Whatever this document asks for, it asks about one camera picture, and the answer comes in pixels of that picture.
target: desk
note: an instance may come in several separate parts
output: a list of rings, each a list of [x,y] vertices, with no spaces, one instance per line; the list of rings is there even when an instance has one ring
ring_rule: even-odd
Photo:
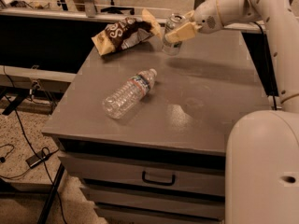
[[[102,100],[141,70],[157,82],[123,119]],[[239,32],[199,35],[180,54],[161,41],[100,57],[93,49],[43,128],[100,217],[140,223],[221,223],[226,142],[245,114],[269,109]]]

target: bottle label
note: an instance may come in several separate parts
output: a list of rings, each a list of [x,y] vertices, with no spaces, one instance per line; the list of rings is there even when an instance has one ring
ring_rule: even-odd
[[[129,81],[133,82],[142,91],[143,96],[145,96],[150,91],[150,84],[140,75],[131,77]]]

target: drawer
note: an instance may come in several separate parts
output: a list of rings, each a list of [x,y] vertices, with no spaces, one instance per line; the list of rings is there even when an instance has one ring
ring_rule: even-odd
[[[81,191],[87,200],[95,203],[192,217],[224,218],[224,203],[194,198],[191,195],[176,196],[174,193],[157,192],[147,188],[135,190],[99,185],[84,185]]]
[[[78,153],[59,158],[67,172],[79,178],[216,196],[225,193],[223,171]]]
[[[99,217],[107,220],[117,219],[128,223],[140,224],[223,224],[223,221],[205,219],[200,217],[184,217],[160,212],[131,209],[125,207],[98,204],[94,208]]]

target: brown snack bag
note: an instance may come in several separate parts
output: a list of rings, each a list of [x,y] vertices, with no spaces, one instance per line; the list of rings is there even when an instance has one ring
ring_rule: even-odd
[[[92,37],[100,55],[128,49],[154,35],[161,37],[159,23],[146,9],[142,12],[142,19],[125,18]]]

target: table surface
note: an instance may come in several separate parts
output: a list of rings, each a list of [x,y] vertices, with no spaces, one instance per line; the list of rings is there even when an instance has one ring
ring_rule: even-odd
[[[101,57],[95,48],[42,132],[63,138],[225,155],[229,133],[244,115],[269,109],[239,32],[220,31],[185,41],[177,56],[157,37]],[[102,101],[139,71],[158,72],[150,93],[122,119]]]

